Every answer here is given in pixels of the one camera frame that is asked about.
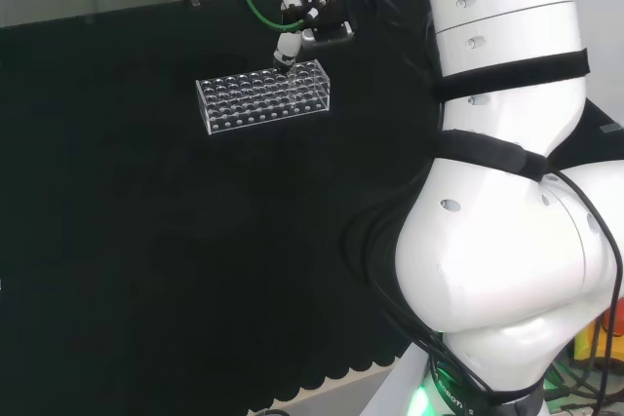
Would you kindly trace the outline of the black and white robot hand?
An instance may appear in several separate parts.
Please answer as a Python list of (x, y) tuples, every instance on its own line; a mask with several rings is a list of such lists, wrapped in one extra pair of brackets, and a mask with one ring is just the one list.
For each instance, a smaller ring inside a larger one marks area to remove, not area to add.
[(281, 23), (296, 30), (282, 32), (273, 53), (273, 66), (282, 72), (293, 68), (303, 50), (348, 42), (353, 28), (345, 0), (282, 0)]

